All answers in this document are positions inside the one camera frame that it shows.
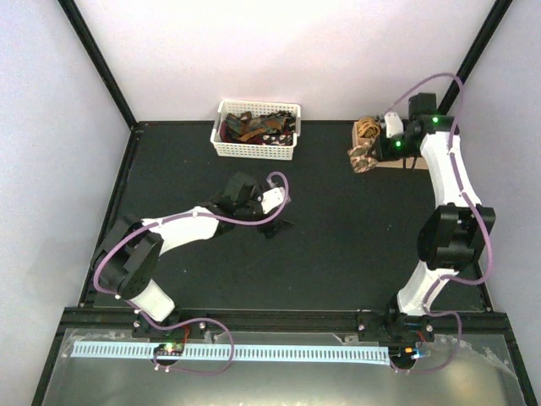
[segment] black metal frame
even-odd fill
[[[118,110],[123,115],[126,124],[130,129],[132,129],[137,124],[137,120],[132,114],[124,95],[120,91],[117,81],[112,75],[105,58],[101,54],[98,44],[96,44],[96,41],[94,41],[94,37],[90,33],[88,25],[86,25],[85,19],[81,15],[77,4],[75,4],[74,0],[58,0],[58,2],[62,6],[62,9],[64,10],[66,17],[68,17],[69,22],[74,27],[75,33],[77,33],[81,44],[83,44],[83,47],[85,47],[88,56],[96,67],[98,74],[100,74],[103,83],[109,90],[109,93],[111,94],[112,99],[115,101]]]
[[[484,21],[475,41],[470,47],[457,75],[462,80],[472,72],[481,53],[494,34],[499,22],[501,22],[506,10],[512,0],[496,0],[489,15]],[[116,80],[107,66],[105,58],[94,41],[88,26],[86,25],[74,0],[58,0],[71,25],[74,27],[81,43],[88,52],[92,63],[95,65],[103,82],[126,124],[131,129],[128,146],[123,156],[122,165],[114,184],[112,197],[109,201],[104,223],[101,227],[98,242],[103,240],[107,231],[111,228],[117,217],[117,210],[123,197],[123,192],[128,179],[129,170],[134,162],[135,153],[139,144],[139,134],[144,125],[156,123],[138,123],[132,114],[128,103],[123,97]],[[455,84],[452,84],[440,104],[440,111],[446,113],[456,99],[458,91]],[[481,277],[481,270],[476,266],[476,273]],[[54,365],[61,348],[64,333],[69,328],[91,328],[91,329],[128,329],[134,328],[136,315],[130,309],[124,308],[93,308],[96,292],[91,287],[91,272],[88,272],[85,285],[79,300],[79,308],[66,308],[63,312],[57,333],[52,340],[51,351],[46,359],[45,367],[39,381],[33,405],[41,405],[46,394]],[[488,291],[484,285],[481,286],[480,294],[485,303],[484,313],[461,313],[463,332],[465,334],[502,334],[510,351],[513,367],[519,378],[519,383],[526,399],[527,405],[537,405],[533,394],[532,385],[522,361],[521,353],[516,344],[516,339],[511,329],[511,324],[504,313],[494,313]],[[357,311],[251,311],[251,310],[183,310],[183,316],[206,315],[223,322],[232,331],[259,331],[259,332],[334,332],[334,333],[358,333]],[[434,332],[453,334],[456,332],[454,318],[438,318],[431,321]]]
[[[492,38],[498,25],[500,25],[500,22],[504,18],[509,6],[511,6],[511,3],[513,3],[513,0],[496,0],[492,9],[490,9],[487,18],[481,26],[481,30],[479,30],[475,40],[473,40],[470,49],[467,51],[466,57],[462,61],[458,72],[456,72],[456,76],[458,76],[462,82],[466,82],[470,73],[472,73],[477,61],[483,54],[484,48],[489,44],[490,38]],[[449,112],[458,96],[458,91],[458,85],[453,81],[438,107],[440,114],[447,114]]]

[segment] cloth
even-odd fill
[[[347,152],[349,162],[355,173],[368,172],[378,164],[378,160],[369,155],[370,149],[380,136],[381,127],[372,117],[357,121],[357,133],[353,135],[353,148]]]
[[[229,113],[220,127],[223,142],[256,145],[292,145],[296,119],[290,112],[274,112],[252,118],[251,112],[240,117]]]

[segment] crumpled cloth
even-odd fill
[[[220,127],[223,142],[256,145],[292,145],[296,118],[290,112],[273,112],[252,118],[251,112],[240,117],[229,113]]]
[[[378,164],[378,160],[368,154],[380,133],[381,127],[374,118],[366,117],[357,121],[353,148],[347,152],[355,173],[368,172]]]

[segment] white wall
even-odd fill
[[[0,393],[28,405],[128,128],[57,2],[0,2]]]
[[[508,313],[541,400],[541,3],[514,2],[466,84],[462,151],[496,210],[489,290]]]
[[[228,97],[298,102],[304,119],[381,112],[420,79],[455,72],[493,2],[77,4],[138,120],[201,120]]]

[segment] cable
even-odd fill
[[[287,182],[286,175],[284,175],[281,172],[271,172],[267,176],[267,179],[266,179],[267,182],[269,184],[272,184],[272,178],[275,177],[275,176],[280,177],[282,182],[284,183],[284,201],[281,203],[281,205],[278,207],[278,209],[276,210],[276,212],[274,214],[272,214],[271,216],[268,216],[267,218],[265,218],[263,220],[259,220],[259,221],[256,221],[256,222],[245,222],[245,221],[241,221],[241,220],[236,220],[234,218],[217,216],[217,215],[211,214],[211,213],[197,213],[197,214],[194,214],[193,212],[188,212],[188,213],[178,213],[178,214],[174,214],[172,216],[166,217],[166,218],[164,218],[162,220],[161,224],[167,224],[169,222],[174,222],[175,220],[179,220],[181,218],[193,217],[193,216],[202,216],[202,217],[215,218],[216,220],[219,220],[219,221],[230,222],[232,224],[237,224],[237,225],[241,225],[241,226],[260,226],[262,224],[266,224],[268,222],[271,222],[272,220],[277,218],[280,215],[280,213],[284,210],[284,207],[287,204],[287,198],[289,197],[289,183]],[[130,233],[126,237],[124,237],[122,240],[120,240],[120,242],[117,245],[115,245],[111,249],[111,251],[109,251],[107,253],[107,255],[105,255],[103,260],[101,260],[101,262],[98,264],[98,266],[96,268],[96,271],[94,272],[94,277],[93,277],[92,281],[94,283],[94,289],[96,291],[101,292],[103,294],[115,294],[115,295],[117,294],[117,292],[114,292],[114,291],[109,290],[109,289],[104,289],[104,288],[102,288],[100,286],[100,275],[103,272],[103,269],[104,269],[105,265],[129,241],[131,241],[132,239],[134,239],[138,235],[144,233],[145,231],[148,231],[148,230],[150,230],[150,229],[152,229],[154,227],[157,227],[159,225],[160,225],[159,222],[153,222],[151,224],[147,224],[146,226],[138,228],[137,230],[133,231],[132,233]],[[179,328],[179,327],[188,326],[189,324],[192,324],[192,323],[203,321],[203,322],[207,322],[207,323],[211,323],[211,324],[215,324],[215,325],[219,326],[227,334],[227,337],[229,338],[229,342],[231,344],[231,353],[229,354],[229,358],[228,358],[226,364],[224,366],[222,366],[220,369],[205,372],[205,371],[198,371],[198,370],[189,370],[189,369],[185,369],[185,368],[168,367],[169,370],[177,370],[177,371],[181,371],[181,372],[188,372],[188,373],[195,374],[195,375],[200,375],[200,376],[212,376],[212,375],[216,375],[216,374],[219,374],[219,373],[223,372],[224,370],[229,368],[229,366],[231,365],[232,360],[233,360],[233,356],[234,356],[234,351],[235,351],[235,343],[233,341],[233,337],[232,337],[232,334],[229,331],[229,329],[224,324],[219,322],[218,320],[214,320],[214,319],[210,319],[210,318],[206,318],[206,317],[199,317],[199,318],[195,318],[195,319],[189,319],[189,320],[186,320],[186,321],[182,321],[182,322],[180,322],[178,324],[175,324],[173,326],[160,326],[154,320],[152,320],[152,318],[149,315],[147,315],[144,311],[139,309],[134,303],[132,303],[129,300],[127,300],[126,303],[128,303],[130,306],[132,306],[136,310],[139,310],[140,314],[148,321],[149,325],[153,326],[157,330],[169,331],[169,330],[174,330],[174,329]],[[156,365],[157,368],[160,368],[160,366],[161,366],[161,365],[158,365],[156,363],[156,360],[155,360],[155,365]]]
[[[457,324],[457,332],[456,332],[456,344],[453,348],[453,351],[451,355],[449,356],[449,359],[444,362],[443,364],[436,366],[435,368],[430,368],[427,370],[404,370],[402,368],[398,368],[392,360],[390,360],[391,367],[396,372],[406,372],[406,373],[414,373],[414,374],[430,374],[432,372],[436,372],[438,370],[443,370],[446,366],[448,366],[453,359],[456,357],[456,354],[458,353],[458,349],[460,348],[460,341],[462,338],[462,320],[460,319],[460,315],[454,311],[454,310],[448,310],[448,311],[441,311],[438,313],[431,312],[427,307],[426,304],[428,303],[430,295],[435,291],[435,289],[438,287],[438,285],[441,283],[444,279],[449,279],[454,282],[462,283],[465,285],[475,286],[480,285],[481,283],[485,283],[487,279],[492,274],[493,270],[493,250],[492,250],[492,243],[490,241],[489,231],[486,228],[486,225],[484,224],[483,218],[481,217],[481,214],[477,210],[477,207],[473,204],[467,193],[464,191],[464,183],[462,182],[462,178],[460,176],[460,172],[458,170],[458,165],[456,164],[456,158],[455,153],[452,151],[453,146],[453,138],[456,130],[456,126],[458,125],[459,118],[462,114],[462,105],[464,101],[464,84],[462,83],[461,79],[456,76],[455,74],[451,73],[441,73],[441,74],[433,74],[432,76],[429,76],[428,78],[421,80],[419,83],[417,83],[414,87],[412,87],[410,90],[408,90],[406,93],[404,93],[402,96],[400,96],[392,105],[387,109],[385,114],[387,114],[389,111],[394,109],[399,103],[401,103],[406,97],[408,97],[410,94],[412,94],[416,89],[418,89],[420,86],[424,85],[427,82],[430,82],[431,80],[442,78],[442,77],[449,77],[452,78],[456,84],[458,85],[458,90],[460,92],[459,98],[456,101],[456,107],[455,107],[455,117],[453,118],[453,122],[451,124],[451,130],[449,135],[449,142],[447,146],[449,147],[449,158],[451,159],[451,166],[453,168],[453,173],[455,175],[456,184],[458,185],[458,189],[460,190],[460,193],[462,194],[462,198],[466,201],[468,207],[472,211],[472,214],[475,216],[475,219],[477,220],[477,223],[479,225],[479,228],[481,229],[481,234],[483,235],[484,244],[486,246],[487,250],[487,257],[488,257],[488,263],[487,263],[487,269],[484,275],[479,278],[478,280],[470,280],[470,279],[464,279],[462,277],[453,277],[452,275],[444,275],[439,277],[432,286],[430,286],[429,290],[423,297],[423,308],[427,315],[430,317],[443,317],[446,315],[453,315],[456,318],[456,324]]]

